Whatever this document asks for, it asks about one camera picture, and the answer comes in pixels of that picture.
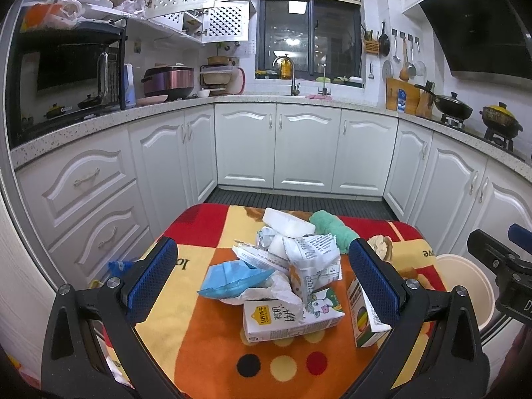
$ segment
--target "silver bolt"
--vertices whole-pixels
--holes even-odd
[[[467,290],[463,286],[458,285],[457,286],[457,293],[458,293],[458,295],[461,295],[462,297],[465,297],[467,295]]]
[[[116,288],[120,285],[120,279],[119,278],[111,278],[107,281],[107,286],[109,288]]]
[[[419,288],[419,282],[416,281],[416,279],[407,279],[406,280],[406,286],[408,286],[410,289],[418,289]]]
[[[70,285],[69,284],[61,285],[59,287],[59,289],[58,289],[58,293],[60,293],[61,295],[68,294],[69,291],[70,291]]]

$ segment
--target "rice cooker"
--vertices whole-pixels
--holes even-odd
[[[182,63],[148,69],[141,79],[144,96],[168,95],[168,100],[184,99],[194,89],[194,68]]]

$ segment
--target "range hood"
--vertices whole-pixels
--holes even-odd
[[[420,5],[454,77],[532,91],[530,34],[509,0],[425,0]]]

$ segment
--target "yellow logo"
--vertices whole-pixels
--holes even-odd
[[[253,318],[259,326],[271,324],[271,316],[268,306],[257,306],[252,313],[251,318]]]

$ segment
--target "window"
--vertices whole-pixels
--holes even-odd
[[[294,61],[296,76],[360,76],[360,5],[334,0],[261,0],[260,69],[280,55]]]

